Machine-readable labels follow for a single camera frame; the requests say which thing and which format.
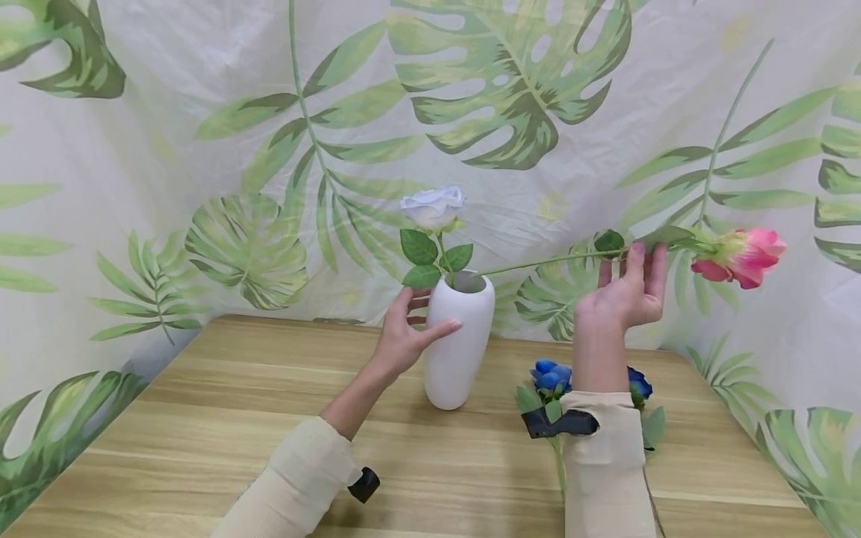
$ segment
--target arm sleeve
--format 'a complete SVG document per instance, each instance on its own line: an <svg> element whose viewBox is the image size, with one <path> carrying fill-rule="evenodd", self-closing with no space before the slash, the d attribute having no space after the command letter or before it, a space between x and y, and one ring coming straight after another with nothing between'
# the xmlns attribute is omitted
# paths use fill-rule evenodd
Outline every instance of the arm sleeve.
<svg viewBox="0 0 861 538"><path fill-rule="evenodd" d="M338 492L362 475L351 450L322 418L302 422L281 441L212 538L310 535Z"/></svg>
<svg viewBox="0 0 861 538"><path fill-rule="evenodd" d="M592 436L564 441L566 538L655 538L640 412L631 395L575 392L560 403L562 412L587 411L600 424Z"/></svg>

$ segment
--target vase opening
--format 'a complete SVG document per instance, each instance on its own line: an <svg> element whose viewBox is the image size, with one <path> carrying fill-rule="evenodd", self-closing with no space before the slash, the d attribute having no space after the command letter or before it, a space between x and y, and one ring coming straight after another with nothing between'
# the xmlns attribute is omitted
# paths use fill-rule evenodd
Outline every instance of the vase opening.
<svg viewBox="0 0 861 538"><path fill-rule="evenodd" d="M449 284L450 288L462 294L477 294L487 288L485 279L476 276L475 271L458 271L454 274L454 278L454 286L451 286L451 281L447 281L446 283Z"/></svg>

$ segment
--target blue rose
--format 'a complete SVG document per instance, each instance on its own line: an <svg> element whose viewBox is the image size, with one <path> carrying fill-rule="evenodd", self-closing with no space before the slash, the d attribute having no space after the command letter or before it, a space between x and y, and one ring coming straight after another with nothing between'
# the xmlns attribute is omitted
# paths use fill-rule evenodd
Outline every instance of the blue rose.
<svg viewBox="0 0 861 538"><path fill-rule="evenodd" d="M532 379L535 380L536 390L545 389L551 393L555 392L561 385L559 394L571 390L571 369L561 364L556 364L548 359L538 359L534 369L530 370Z"/></svg>
<svg viewBox="0 0 861 538"><path fill-rule="evenodd" d="M631 392L636 391L643 399L648 399L652 395L652 384L646 381L646 375L630 366L628 366L628 383L631 385Z"/></svg>

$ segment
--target black clip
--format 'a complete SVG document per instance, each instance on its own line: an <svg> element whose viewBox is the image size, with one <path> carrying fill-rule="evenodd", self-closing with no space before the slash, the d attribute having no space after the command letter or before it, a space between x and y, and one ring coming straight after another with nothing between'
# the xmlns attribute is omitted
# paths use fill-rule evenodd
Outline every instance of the black clip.
<svg viewBox="0 0 861 538"><path fill-rule="evenodd" d="M520 416L526 423L526 429L533 439L558 436L560 433L568 433L573 436L590 436L601 427L597 419L591 414L574 409L566 412L553 423L550 422L544 407L539 407Z"/></svg>
<svg viewBox="0 0 861 538"><path fill-rule="evenodd" d="M355 484L348 486L347 491L350 495L357 498L360 503L365 504L377 488L380 487L380 477L376 475L373 469L364 467L362 469L362 477Z"/></svg>

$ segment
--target wooden table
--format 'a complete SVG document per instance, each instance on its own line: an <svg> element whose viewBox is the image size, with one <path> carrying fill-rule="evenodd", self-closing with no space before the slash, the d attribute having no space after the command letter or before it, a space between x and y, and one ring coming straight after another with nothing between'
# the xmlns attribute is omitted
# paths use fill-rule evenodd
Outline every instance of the wooden table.
<svg viewBox="0 0 861 538"><path fill-rule="evenodd" d="M215 320L12 525L3 538L204 538L275 445L316 414L373 349L371 329L231 316ZM667 413L647 473L669 538L825 536L696 370L630 351ZM459 411L427 402L420 365L356 438L381 477L361 505L345 492L326 538L563 536L550 447L531 441L514 386L569 346L494 340Z"/></svg>

